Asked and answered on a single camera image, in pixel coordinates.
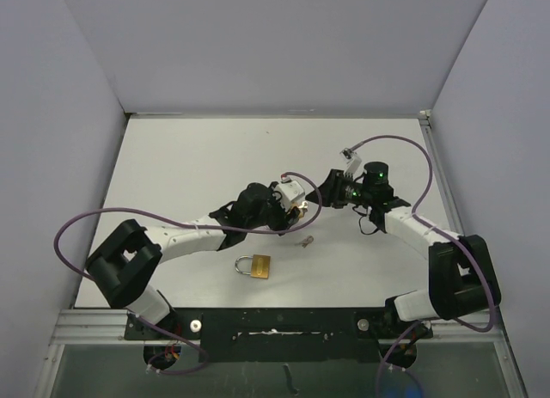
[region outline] gray wall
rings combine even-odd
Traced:
[[[489,0],[434,110],[467,230],[490,245],[531,398],[550,394],[549,2]]]
[[[485,2],[65,1],[126,111],[324,116],[433,106]]]
[[[0,396],[31,396],[73,276],[52,239],[97,207],[124,115],[63,0],[0,0]],[[65,252],[83,261],[90,223]]]

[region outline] purple cable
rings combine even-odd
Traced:
[[[174,338],[175,340],[178,340],[180,342],[183,342],[184,344],[190,346],[191,348],[193,348],[195,351],[197,351],[198,353],[200,353],[204,358],[205,358],[205,361],[202,363],[202,364],[198,364],[197,366],[194,366],[188,370],[158,370],[160,374],[163,374],[163,375],[187,375],[187,374],[192,374],[193,372],[197,372],[198,370],[202,370],[204,369],[207,365],[208,365],[208,360],[209,360],[209,356],[208,356],[208,352],[205,351],[203,348],[201,348],[200,346],[198,345],[195,345],[193,342],[191,342],[190,340],[186,340],[185,338],[181,338],[179,335],[176,335],[176,334],[172,334],[171,332],[169,331],[166,331],[162,328],[159,328],[157,325],[155,325],[154,323],[151,323],[149,321],[146,321],[144,318],[142,318],[141,316],[139,316],[137,318],[138,321],[142,322],[144,325],[146,325],[147,327],[151,328],[151,329],[154,329],[156,330],[159,334],[163,334],[163,335],[166,335],[166,336],[169,336],[170,338]],[[149,359],[149,361],[147,361],[147,364],[148,365],[151,365],[153,366],[153,361],[157,358],[160,358],[161,356],[164,355],[164,352],[161,352],[161,353],[157,353],[157,355],[154,355],[153,357],[151,357]]]
[[[65,222],[65,224],[63,226],[61,226],[61,228],[59,228],[58,233],[56,233],[55,237],[53,238],[53,250],[55,251],[58,258],[71,271],[78,273],[79,275],[83,276],[86,279],[93,280],[93,278],[91,276],[89,276],[85,271],[77,268],[72,263],[70,263],[70,261],[67,258],[65,258],[65,256],[61,253],[61,249],[59,248],[59,241],[60,241],[61,236],[63,235],[63,233],[72,224],[78,222],[79,220],[84,219],[85,217],[89,217],[89,216],[99,215],[99,214],[102,214],[102,213],[113,213],[113,212],[133,213],[135,215],[146,216],[146,217],[150,217],[150,218],[155,219],[155,220],[159,220],[159,221],[164,222],[164,223],[171,224],[173,226],[177,226],[177,227],[182,228],[182,229],[227,230],[227,231],[233,231],[233,232],[253,233],[253,234],[256,234],[256,235],[279,235],[282,232],[283,233],[296,232],[296,231],[301,230],[301,229],[303,229],[307,226],[310,226],[321,214],[321,209],[322,209],[321,192],[319,191],[317,186],[314,184],[314,182],[312,180],[310,180],[308,177],[304,176],[304,175],[300,175],[299,173],[296,173],[296,172],[286,172],[286,173],[283,173],[281,177],[283,177],[283,176],[295,176],[295,177],[298,177],[298,178],[308,182],[308,184],[315,191],[315,194],[317,195],[317,199],[319,200],[319,203],[317,204],[318,205],[317,206],[317,211],[315,212],[313,217],[310,218],[310,220],[308,220],[307,222],[304,222],[303,224],[300,224],[300,225],[298,225],[294,228],[290,228],[288,230],[252,230],[252,229],[235,228],[233,226],[220,226],[220,225],[209,225],[209,224],[196,225],[196,224],[177,222],[177,221],[169,219],[167,217],[156,215],[155,213],[151,213],[149,211],[142,211],[142,210],[139,210],[139,209],[132,209],[130,207],[105,207],[105,208],[96,209],[96,210],[93,210],[93,211],[86,211],[84,213],[81,213],[80,215],[74,216],[72,219],[69,219],[67,222]]]
[[[420,144],[418,144],[414,140],[411,140],[410,138],[404,138],[402,136],[395,136],[395,135],[390,135],[390,134],[381,135],[381,136],[374,136],[373,138],[367,138],[366,140],[364,140],[360,143],[357,143],[356,145],[351,147],[350,150],[355,151],[358,148],[360,148],[361,146],[363,146],[364,144],[367,144],[367,143],[375,141],[375,140],[384,139],[384,138],[392,138],[392,139],[401,140],[403,142],[407,142],[409,144],[412,144],[413,146],[415,146],[417,149],[419,149],[422,152],[422,154],[424,155],[426,161],[428,162],[428,171],[429,171],[428,183],[426,184],[426,187],[425,187],[424,191],[422,192],[422,194],[420,195],[419,199],[416,201],[416,203],[412,207],[412,217],[417,222],[423,224],[427,228],[432,228],[440,236],[444,237],[445,239],[448,239],[450,242],[453,242],[453,244],[455,244],[464,253],[464,255],[467,257],[468,261],[470,262],[470,265],[472,265],[472,268],[475,270],[475,273],[478,275],[478,278],[480,279],[480,282],[481,282],[481,286],[483,287],[483,291],[485,292],[485,295],[487,297],[487,303],[489,305],[489,322],[487,323],[486,327],[478,328],[478,327],[475,327],[474,325],[472,325],[470,323],[467,323],[467,322],[463,321],[462,319],[456,318],[455,321],[457,321],[461,325],[465,326],[466,328],[472,329],[473,331],[476,331],[476,332],[489,332],[492,329],[492,327],[495,325],[496,321],[497,321],[497,311],[496,311],[496,306],[495,306],[494,299],[492,298],[491,288],[489,288],[489,284],[487,283],[487,279],[483,275],[483,272],[481,271],[481,268],[478,265],[478,262],[475,260],[475,258],[472,256],[472,254],[470,254],[469,250],[462,243],[460,243],[457,239],[455,239],[453,236],[449,235],[444,230],[441,230],[438,227],[434,226],[433,224],[430,224],[429,222],[426,222],[424,219],[422,219],[421,217],[419,217],[416,214],[416,211],[419,208],[420,204],[424,201],[426,195],[430,191],[431,183],[433,182],[433,164],[431,162],[430,155],[428,155],[428,152],[424,149],[424,147],[422,147]],[[384,355],[384,357],[382,358],[380,366],[378,367],[378,372],[376,373],[376,396],[379,395],[380,378],[382,376],[382,370],[388,362],[389,355],[397,347],[397,345],[399,345],[399,343],[406,337],[406,335],[409,332],[411,332],[419,324],[420,324],[419,321],[414,322],[403,334],[401,334],[401,336],[389,348],[386,355]]]

